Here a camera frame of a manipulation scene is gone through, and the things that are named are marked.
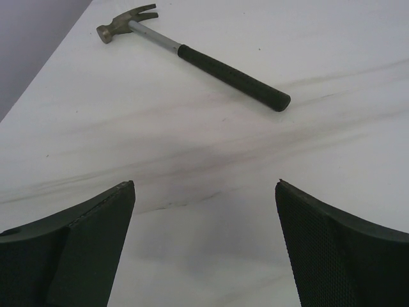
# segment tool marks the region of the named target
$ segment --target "silver metal shaft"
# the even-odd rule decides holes
[[[171,40],[170,38],[163,36],[162,34],[157,33],[156,31],[145,27],[143,24],[140,24],[134,20],[131,20],[128,23],[128,27],[135,33],[139,33],[141,35],[146,36],[147,38],[157,42],[161,46],[165,47],[166,49],[178,53],[178,49],[181,46],[180,43]]]

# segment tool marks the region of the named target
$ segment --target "hammer handle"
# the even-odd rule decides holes
[[[260,101],[274,111],[281,112],[288,107],[291,97],[245,73],[216,59],[200,53],[186,45],[178,49],[178,56],[228,85]]]

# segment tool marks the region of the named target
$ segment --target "gray floor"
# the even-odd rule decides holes
[[[0,1],[0,121],[90,2]]]

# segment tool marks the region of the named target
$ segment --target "marble streak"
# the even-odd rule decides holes
[[[96,26],[141,3],[95,0],[0,123],[0,231],[133,180],[124,307],[299,306],[280,178],[409,232],[407,1],[157,4],[146,25],[289,93],[288,110],[138,36],[104,45]]]

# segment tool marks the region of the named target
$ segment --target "hammer grip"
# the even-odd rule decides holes
[[[291,97],[267,84],[216,59],[200,53],[186,45],[178,49],[178,56],[228,85],[260,101],[274,111],[281,112],[288,107]]]

